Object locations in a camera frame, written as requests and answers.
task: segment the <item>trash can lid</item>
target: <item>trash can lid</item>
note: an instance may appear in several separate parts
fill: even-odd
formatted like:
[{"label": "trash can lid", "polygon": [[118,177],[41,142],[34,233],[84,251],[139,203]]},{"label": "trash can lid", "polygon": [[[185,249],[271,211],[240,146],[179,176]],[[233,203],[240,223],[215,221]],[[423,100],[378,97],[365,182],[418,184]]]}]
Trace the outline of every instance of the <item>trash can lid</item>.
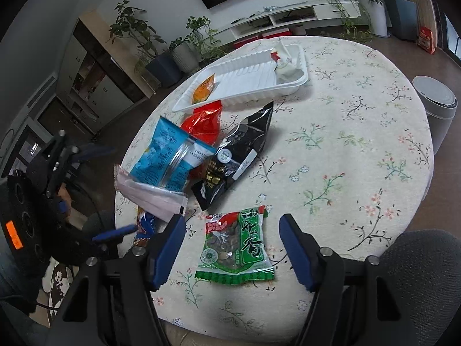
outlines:
[{"label": "trash can lid", "polygon": [[416,76],[413,78],[413,86],[426,99],[444,106],[452,108],[455,105],[455,94],[442,82],[429,76]]}]

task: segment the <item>floral tablecloth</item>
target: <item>floral tablecloth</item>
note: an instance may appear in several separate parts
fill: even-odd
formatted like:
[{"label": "floral tablecloth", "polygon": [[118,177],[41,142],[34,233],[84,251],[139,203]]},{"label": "floral tablecloth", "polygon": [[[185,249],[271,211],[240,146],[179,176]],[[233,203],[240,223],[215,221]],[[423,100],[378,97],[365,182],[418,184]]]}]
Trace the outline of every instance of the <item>floral tablecloth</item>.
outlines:
[{"label": "floral tablecloth", "polygon": [[[220,61],[272,48],[259,40]],[[217,212],[265,204],[266,250],[275,279],[225,286],[194,278],[202,251],[204,213],[190,194],[187,234],[168,283],[152,293],[160,318],[195,332],[245,341],[284,341],[305,322],[312,294],[298,283],[278,235],[291,213],[300,228],[338,254],[363,260],[381,255],[410,223],[430,182],[432,141],[426,113],[408,79],[377,50],[323,37],[286,37],[305,51],[309,81],[275,100],[261,157],[219,200]],[[151,114],[126,152],[130,170],[149,144],[160,115],[176,124],[171,108],[189,79]],[[223,110],[223,135],[267,100]],[[133,223],[136,206],[117,194],[117,227]],[[125,237],[119,252],[132,245]]]}]

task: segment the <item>blue-gray planter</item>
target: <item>blue-gray planter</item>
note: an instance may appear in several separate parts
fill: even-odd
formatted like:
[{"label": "blue-gray planter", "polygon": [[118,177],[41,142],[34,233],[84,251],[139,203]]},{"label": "blue-gray planter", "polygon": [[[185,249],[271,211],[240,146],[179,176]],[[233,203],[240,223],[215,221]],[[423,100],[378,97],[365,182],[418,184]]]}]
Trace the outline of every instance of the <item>blue-gray planter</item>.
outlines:
[{"label": "blue-gray planter", "polygon": [[416,4],[408,0],[384,0],[392,23],[392,34],[402,40],[415,41],[418,37]]},{"label": "blue-gray planter", "polygon": [[162,87],[168,88],[179,82],[181,79],[181,70],[179,70],[176,62],[171,58],[168,52],[159,54],[155,59],[149,62],[146,69],[160,82]]}]

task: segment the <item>blue gripper pad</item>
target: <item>blue gripper pad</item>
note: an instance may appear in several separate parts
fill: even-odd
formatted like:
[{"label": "blue gripper pad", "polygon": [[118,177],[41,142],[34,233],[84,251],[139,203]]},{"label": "blue gripper pad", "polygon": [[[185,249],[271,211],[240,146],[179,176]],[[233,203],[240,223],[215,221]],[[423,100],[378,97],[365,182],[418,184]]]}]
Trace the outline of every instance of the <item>blue gripper pad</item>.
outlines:
[{"label": "blue gripper pad", "polygon": [[117,238],[122,238],[127,234],[135,233],[137,230],[138,228],[136,225],[127,225],[118,229],[109,230],[107,232],[98,234],[96,237],[93,237],[91,241],[96,243],[107,242]]},{"label": "blue gripper pad", "polygon": [[176,214],[171,218],[163,233],[151,239],[153,242],[157,240],[160,242],[160,237],[167,237],[157,257],[148,261],[148,280],[155,290],[158,290],[168,280],[185,235],[186,221],[183,216]]},{"label": "blue gripper pad", "polygon": [[305,249],[301,246],[300,239],[305,235],[290,214],[280,217],[278,233],[285,246],[285,250],[293,265],[294,273],[301,285],[309,291],[315,291],[316,282],[311,274],[311,261]]}]

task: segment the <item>bolt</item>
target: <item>bolt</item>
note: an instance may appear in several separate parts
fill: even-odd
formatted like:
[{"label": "bolt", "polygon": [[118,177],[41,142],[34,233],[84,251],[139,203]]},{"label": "bolt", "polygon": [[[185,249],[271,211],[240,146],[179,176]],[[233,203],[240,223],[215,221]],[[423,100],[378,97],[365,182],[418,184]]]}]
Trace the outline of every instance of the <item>bolt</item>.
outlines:
[{"label": "bolt", "polygon": [[322,254],[322,256],[327,257],[333,255],[333,250],[330,247],[322,247],[320,249],[320,253]]},{"label": "bolt", "polygon": [[146,249],[142,246],[133,247],[133,255],[134,256],[142,256],[146,253]]},{"label": "bolt", "polygon": [[93,265],[96,265],[97,262],[98,262],[98,259],[97,259],[96,257],[94,257],[94,256],[89,257],[89,258],[87,259],[87,265],[88,265],[89,267],[93,267]]},{"label": "bolt", "polygon": [[378,265],[379,264],[379,258],[375,255],[370,255],[368,256],[368,262],[371,264],[371,265]]}]

